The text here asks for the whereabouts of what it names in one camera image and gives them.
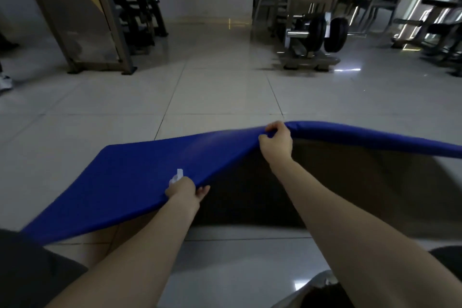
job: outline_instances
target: white object in hand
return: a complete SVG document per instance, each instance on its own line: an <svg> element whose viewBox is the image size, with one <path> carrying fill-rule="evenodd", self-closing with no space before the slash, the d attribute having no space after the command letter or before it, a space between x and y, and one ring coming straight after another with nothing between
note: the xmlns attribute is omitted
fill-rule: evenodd
<svg viewBox="0 0 462 308"><path fill-rule="evenodd" d="M182 169L177 169L176 170L176 175L170 180L169 185L172 185L173 183L176 183L183 177L183 170Z"/></svg>

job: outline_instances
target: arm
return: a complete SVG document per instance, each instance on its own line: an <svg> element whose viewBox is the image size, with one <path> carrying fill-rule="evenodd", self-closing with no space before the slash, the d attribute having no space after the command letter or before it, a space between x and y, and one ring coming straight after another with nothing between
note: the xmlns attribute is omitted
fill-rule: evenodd
<svg viewBox="0 0 462 308"><path fill-rule="evenodd" d="M415 241L325 188L291 158L282 122L260 148L358 307L462 307L462 283Z"/></svg>
<svg viewBox="0 0 462 308"><path fill-rule="evenodd" d="M81 276L47 308L151 308L159 302L199 202L210 187L195 189L183 177L165 192L170 198L133 238Z"/></svg>

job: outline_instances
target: blue exercise mat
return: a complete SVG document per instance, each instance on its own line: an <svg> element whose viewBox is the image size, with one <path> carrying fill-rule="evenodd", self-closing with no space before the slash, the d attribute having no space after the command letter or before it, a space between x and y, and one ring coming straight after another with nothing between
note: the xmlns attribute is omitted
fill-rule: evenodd
<svg viewBox="0 0 462 308"><path fill-rule="evenodd" d="M462 158L462 146L326 122L287 122L293 138ZM258 147L264 127L110 145L23 232L45 245L160 208L178 168L196 185Z"/></svg>

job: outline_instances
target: sneaker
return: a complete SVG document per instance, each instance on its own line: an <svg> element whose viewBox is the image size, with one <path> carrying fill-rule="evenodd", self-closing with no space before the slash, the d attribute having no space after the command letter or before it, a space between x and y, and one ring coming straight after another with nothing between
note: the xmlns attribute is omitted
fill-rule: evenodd
<svg viewBox="0 0 462 308"><path fill-rule="evenodd" d="M13 80L0 73L0 91L13 88Z"/></svg>

